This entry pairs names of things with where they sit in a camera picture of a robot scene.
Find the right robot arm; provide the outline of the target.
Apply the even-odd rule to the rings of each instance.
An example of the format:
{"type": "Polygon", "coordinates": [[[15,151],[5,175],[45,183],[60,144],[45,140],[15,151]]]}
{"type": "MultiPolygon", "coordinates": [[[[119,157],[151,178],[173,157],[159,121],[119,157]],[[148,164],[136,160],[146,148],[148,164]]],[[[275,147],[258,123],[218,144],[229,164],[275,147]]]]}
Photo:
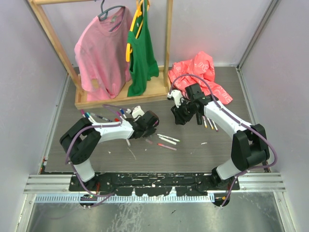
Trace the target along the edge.
{"type": "Polygon", "coordinates": [[[186,87],[185,92],[183,96],[181,91],[172,90],[167,95],[167,99],[175,104],[171,108],[175,123],[185,125],[199,114],[213,120],[232,140],[230,158],[211,171],[211,184],[216,190],[225,189],[231,177],[269,159],[266,132],[262,125],[243,121],[215,96],[205,95],[199,84],[186,87]]]}

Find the grey capped white marker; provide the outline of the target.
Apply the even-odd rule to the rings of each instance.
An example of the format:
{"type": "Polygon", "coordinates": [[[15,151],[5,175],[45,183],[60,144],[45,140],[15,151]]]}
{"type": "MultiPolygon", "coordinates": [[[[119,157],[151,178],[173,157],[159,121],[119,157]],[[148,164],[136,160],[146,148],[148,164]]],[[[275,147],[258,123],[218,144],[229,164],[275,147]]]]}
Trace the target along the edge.
{"type": "Polygon", "coordinates": [[[172,140],[170,140],[170,139],[167,139],[167,138],[165,138],[165,137],[159,136],[159,139],[161,139],[161,140],[163,140],[163,141],[165,141],[165,142],[167,142],[167,143],[170,143],[170,144],[172,144],[172,145],[177,145],[177,142],[172,141],[172,140]]]}

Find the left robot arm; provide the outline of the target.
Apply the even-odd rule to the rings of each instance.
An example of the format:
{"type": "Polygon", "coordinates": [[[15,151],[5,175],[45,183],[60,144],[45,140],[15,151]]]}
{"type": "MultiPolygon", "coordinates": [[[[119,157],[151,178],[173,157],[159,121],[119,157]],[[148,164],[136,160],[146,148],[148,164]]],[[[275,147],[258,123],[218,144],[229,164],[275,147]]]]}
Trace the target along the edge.
{"type": "Polygon", "coordinates": [[[88,118],[79,119],[59,140],[66,152],[65,162],[70,162],[79,185],[85,191],[92,191],[97,185],[90,156],[96,146],[111,140],[146,138],[156,132],[159,117],[152,111],[138,110],[132,117],[121,117],[118,122],[97,123],[88,118]]]}

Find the yellow capped white pen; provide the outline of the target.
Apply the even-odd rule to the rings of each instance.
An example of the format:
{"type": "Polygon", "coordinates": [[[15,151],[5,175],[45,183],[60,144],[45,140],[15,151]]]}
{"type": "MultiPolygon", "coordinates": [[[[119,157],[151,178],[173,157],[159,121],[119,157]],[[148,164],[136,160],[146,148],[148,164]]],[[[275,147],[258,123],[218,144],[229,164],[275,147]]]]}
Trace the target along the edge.
{"type": "Polygon", "coordinates": [[[206,121],[205,116],[202,116],[202,120],[203,120],[203,123],[204,123],[204,127],[205,127],[205,128],[208,128],[208,125],[207,125],[207,121],[206,121]]]}

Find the black highlighter body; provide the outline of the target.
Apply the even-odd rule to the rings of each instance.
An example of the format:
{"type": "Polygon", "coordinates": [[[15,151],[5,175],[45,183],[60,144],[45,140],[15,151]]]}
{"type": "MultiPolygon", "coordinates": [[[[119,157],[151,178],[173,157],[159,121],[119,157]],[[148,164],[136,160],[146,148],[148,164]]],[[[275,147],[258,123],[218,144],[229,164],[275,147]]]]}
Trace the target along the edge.
{"type": "Polygon", "coordinates": [[[197,113],[196,114],[196,119],[197,119],[197,124],[198,125],[202,125],[203,124],[203,119],[202,119],[202,115],[197,113]]]}

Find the green capped marker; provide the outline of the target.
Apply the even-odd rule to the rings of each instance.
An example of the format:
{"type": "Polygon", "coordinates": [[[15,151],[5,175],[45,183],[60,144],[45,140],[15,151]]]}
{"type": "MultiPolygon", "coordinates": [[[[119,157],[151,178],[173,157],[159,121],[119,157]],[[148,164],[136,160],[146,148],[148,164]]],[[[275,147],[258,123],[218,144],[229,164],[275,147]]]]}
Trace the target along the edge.
{"type": "Polygon", "coordinates": [[[169,140],[173,140],[173,141],[176,141],[176,142],[180,142],[179,139],[172,138],[172,137],[170,137],[170,136],[162,135],[162,134],[159,134],[159,133],[157,133],[156,135],[159,136],[159,137],[163,137],[163,138],[169,139],[169,140]]]}

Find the yellow capped marker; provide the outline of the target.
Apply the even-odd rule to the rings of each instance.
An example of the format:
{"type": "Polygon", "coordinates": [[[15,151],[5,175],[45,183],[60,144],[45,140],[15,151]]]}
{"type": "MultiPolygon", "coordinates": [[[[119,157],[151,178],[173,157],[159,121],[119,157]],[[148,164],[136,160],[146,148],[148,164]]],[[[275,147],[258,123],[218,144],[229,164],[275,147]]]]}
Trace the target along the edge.
{"type": "Polygon", "coordinates": [[[211,129],[213,130],[214,127],[213,127],[213,124],[211,123],[211,120],[210,120],[208,117],[206,117],[206,120],[207,120],[207,122],[209,123],[211,129]]]}

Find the clear pink pen cap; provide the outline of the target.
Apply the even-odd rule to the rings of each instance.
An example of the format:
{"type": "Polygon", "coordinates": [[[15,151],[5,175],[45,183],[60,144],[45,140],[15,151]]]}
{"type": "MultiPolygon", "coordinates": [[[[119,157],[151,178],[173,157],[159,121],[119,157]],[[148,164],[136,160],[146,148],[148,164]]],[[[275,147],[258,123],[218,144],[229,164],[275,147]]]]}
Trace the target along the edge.
{"type": "Polygon", "coordinates": [[[151,140],[149,140],[149,139],[145,139],[145,141],[148,142],[151,145],[153,144],[153,142],[151,140]]]}

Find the pink pen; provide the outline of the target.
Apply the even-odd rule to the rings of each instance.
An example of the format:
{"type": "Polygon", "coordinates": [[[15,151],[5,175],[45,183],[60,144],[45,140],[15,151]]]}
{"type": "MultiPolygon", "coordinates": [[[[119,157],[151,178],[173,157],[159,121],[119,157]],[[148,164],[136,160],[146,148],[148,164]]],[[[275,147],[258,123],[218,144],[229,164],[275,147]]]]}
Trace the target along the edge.
{"type": "Polygon", "coordinates": [[[177,149],[174,148],[174,147],[171,147],[171,146],[168,146],[168,145],[164,145],[164,144],[161,144],[161,143],[157,143],[157,145],[160,146],[160,147],[164,147],[164,148],[166,148],[166,149],[170,149],[170,150],[174,150],[174,151],[177,150],[177,149]]]}

